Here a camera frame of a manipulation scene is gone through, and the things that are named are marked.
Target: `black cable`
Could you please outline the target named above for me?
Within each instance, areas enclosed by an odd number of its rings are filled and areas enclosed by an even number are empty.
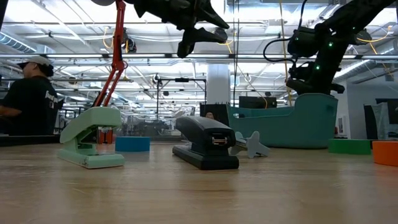
[[[239,14],[239,0],[237,0],[236,2],[238,4],[238,14]],[[238,31],[236,34],[236,37],[237,37],[236,53],[234,55],[234,90],[233,90],[233,106],[234,107],[235,107],[236,77],[238,76],[239,30],[240,30],[239,24],[240,24],[240,20],[239,20],[239,16],[238,16]]]
[[[129,64],[127,62],[123,61],[123,64],[124,64],[124,69],[127,69],[129,67]]]
[[[300,15],[300,22],[298,23],[298,28],[300,28],[301,27],[301,25],[302,25],[302,23],[303,23],[303,15],[304,15],[304,8],[305,8],[305,4],[307,3],[307,1],[308,0],[304,0],[304,2],[303,2],[303,4],[301,5],[301,15]],[[271,45],[271,44],[273,44],[273,43],[276,43],[276,42],[285,42],[285,41],[290,41],[292,38],[288,38],[288,39],[277,39],[277,40],[273,40],[273,41],[271,41],[271,42],[269,42],[267,45],[266,45],[266,47],[264,47],[264,50],[262,51],[262,56],[267,60],[267,61],[269,61],[269,62],[284,62],[284,61],[288,61],[288,62],[292,62],[293,63],[293,66],[295,67],[295,65],[296,65],[296,63],[297,63],[297,58],[295,59],[295,60],[293,60],[293,59],[290,59],[290,58],[287,58],[287,59],[269,59],[268,57],[267,57],[267,55],[266,55],[266,51],[267,51],[267,48]]]
[[[301,27],[301,24],[303,23],[303,15],[304,15],[304,7],[305,3],[307,3],[308,0],[304,0],[303,4],[301,5],[301,15],[300,15],[300,22],[298,23],[298,28]]]

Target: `stapler base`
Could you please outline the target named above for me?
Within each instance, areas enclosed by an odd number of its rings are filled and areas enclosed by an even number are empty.
[[[174,146],[173,154],[200,170],[238,169],[236,156],[203,156],[191,151],[191,145]]]
[[[61,149],[58,151],[57,157],[87,169],[99,169],[124,165],[124,157],[120,154],[86,156],[67,149]]]

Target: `yellow cable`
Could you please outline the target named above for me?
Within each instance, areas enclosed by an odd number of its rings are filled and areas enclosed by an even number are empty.
[[[233,42],[233,41],[231,41],[230,43],[225,43],[225,44],[220,44],[220,45],[226,45],[227,48],[228,48],[228,50],[229,50],[229,53],[232,54],[231,47],[229,46],[232,42]],[[258,94],[264,99],[264,101],[266,102],[266,109],[267,109],[267,108],[268,108],[267,99],[265,99],[265,98],[255,89],[255,87],[249,82],[249,80],[247,80],[246,76],[244,75],[244,73],[243,73],[243,71],[241,70],[241,67],[239,67],[239,65],[238,65],[238,68],[239,68],[239,70],[241,71],[241,73],[242,73],[242,75],[243,75],[243,78],[247,81],[247,83],[251,86],[251,88],[253,88],[253,90],[254,90],[256,93],[258,93]]]
[[[265,97],[263,97],[262,95],[261,95],[261,93],[259,93],[258,91],[256,91],[256,88],[249,82],[249,80],[247,80],[247,78],[246,78],[246,76],[244,75],[244,73],[243,73],[243,71],[241,70],[241,67],[239,67],[239,65],[238,65],[238,69],[239,69],[239,71],[242,73],[242,75],[243,75],[243,78],[247,81],[247,83],[251,86],[251,88],[253,88],[253,90],[256,92],[256,93],[258,93],[261,97],[262,97],[262,99],[264,99],[264,101],[266,102],[266,109],[268,108],[268,101],[267,101],[267,99],[265,98]]]
[[[233,40],[231,40],[229,43],[224,43],[224,44],[219,44],[219,43],[217,43],[218,45],[229,45],[229,44],[232,44],[232,42],[234,42]]]
[[[126,70],[126,69],[124,70],[124,77],[123,77],[123,80],[124,80],[124,81],[129,80],[129,77],[127,77],[127,70]]]
[[[285,38],[285,27],[284,27],[284,20],[283,20],[283,8],[282,8],[282,0],[279,0],[279,8],[280,8],[280,25],[282,26],[282,38]],[[289,78],[288,76],[288,71],[287,71],[287,56],[286,56],[286,46],[283,43],[283,50],[284,50],[284,58],[285,58],[285,74],[286,74],[286,78],[285,80],[287,81],[287,79]],[[289,99],[289,105],[292,106],[292,94],[291,94],[291,90],[289,88],[287,88],[287,94],[288,94],[288,99]]]
[[[387,34],[384,37],[381,37],[380,39],[377,39],[377,40],[363,40],[363,39],[360,39],[360,38],[357,38],[357,39],[362,41],[362,42],[365,42],[365,43],[375,43],[375,42],[379,42],[380,40],[384,40],[387,37],[388,37],[388,32],[387,32]]]
[[[113,47],[113,40],[112,40],[111,46],[108,46],[108,45],[106,44],[106,42],[105,42],[105,36],[106,36],[106,31],[107,31],[107,30],[108,30],[108,28],[105,27],[105,32],[104,32],[104,37],[103,37],[103,39],[102,39],[102,42],[104,43],[104,46],[105,46],[107,49],[111,49],[111,48]]]
[[[373,52],[374,52],[376,55],[378,55],[378,53],[377,53],[376,49],[374,48],[373,44],[372,44],[372,43],[369,43],[369,44],[371,45],[371,48],[372,48]],[[394,81],[396,81],[395,78],[394,78],[394,74],[392,74],[392,73],[390,72],[390,70],[387,68],[387,66],[386,66],[384,63],[382,63],[382,65],[383,65],[383,67],[384,67],[384,70],[394,79]]]

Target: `orange block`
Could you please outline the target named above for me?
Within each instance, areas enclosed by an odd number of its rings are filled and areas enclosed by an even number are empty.
[[[98,144],[103,144],[104,140],[106,139],[106,142],[108,144],[112,144],[113,141],[113,131],[109,131],[107,133],[103,133],[102,131],[98,130]]]
[[[377,164],[398,166],[398,141],[374,141],[373,159]]]

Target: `green block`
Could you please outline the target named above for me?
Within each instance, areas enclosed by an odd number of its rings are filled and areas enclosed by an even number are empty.
[[[115,128],[121,125],[120,111],[114,108],[90,108],[70,121],[62,131],[60,142],[63,149],[57,156],[87,169],[116,167],[124,165],[124,157],[119,154],[99,155],[95,143],[82,142],[91,132],[102,128]]]
[[[371,155],[371,140],[330,139],[329,152],[337,154]]]

